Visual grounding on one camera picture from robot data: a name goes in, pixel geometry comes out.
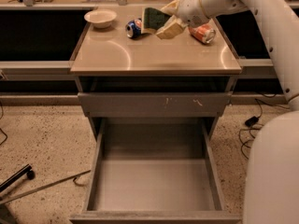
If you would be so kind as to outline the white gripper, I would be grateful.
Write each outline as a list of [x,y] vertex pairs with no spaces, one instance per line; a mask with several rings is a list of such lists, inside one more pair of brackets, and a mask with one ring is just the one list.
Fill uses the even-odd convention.
[[186,27],[198,27],[208,23],[206,0],[173,0],[161,8],[161,11],[172,16],[156,35],[160,39],[172,39],[184,32]]

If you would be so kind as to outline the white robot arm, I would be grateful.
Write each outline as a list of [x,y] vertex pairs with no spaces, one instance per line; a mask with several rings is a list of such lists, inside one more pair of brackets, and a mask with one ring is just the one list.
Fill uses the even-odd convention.
[[243,9],[254,18],[290,111],[269,120],[250,149],[242,224],[299,224],[299,20],[285,0],[174,0],[179,28]]

